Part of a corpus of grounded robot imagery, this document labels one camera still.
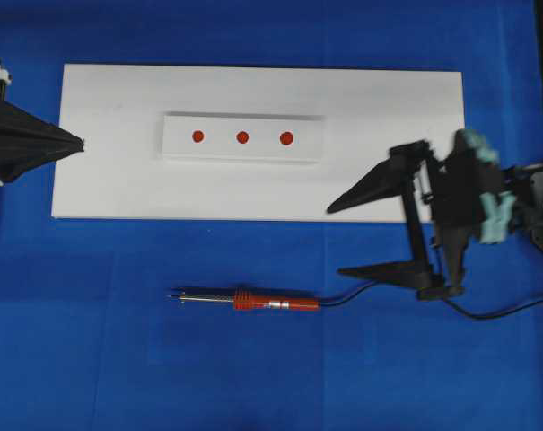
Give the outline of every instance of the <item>white board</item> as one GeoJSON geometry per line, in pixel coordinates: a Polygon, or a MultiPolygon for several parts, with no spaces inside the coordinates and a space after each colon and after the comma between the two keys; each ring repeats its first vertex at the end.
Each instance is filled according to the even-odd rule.
{"type": "MultiPolygon", "coordinates": [[[[398,198],[325,209],[394,145],[426,138],[444,157],[464,127],[461,74],[66,65],[60,126],[85,139],[85,153],[57,162],[54,217],[399,222],[398,198]],[[220,131],[222,119],[245,119],[250,136],[268,132],[271,119],[292,119],[280,128],[293,129],[314,119],[308,133],[319,130],[322,147],[305,150],[307,163],[272,154],[280,146],[251,157],[221,148],[180,157],[171,140],[179,132],[165,140],[164,128],[184,117],[219,121],[202,127],[220,131]]],[[[218,145],[236,144],[216,135],[218,145]]],[[[276,144],[266,136],[250,143],[276,144]]]]}

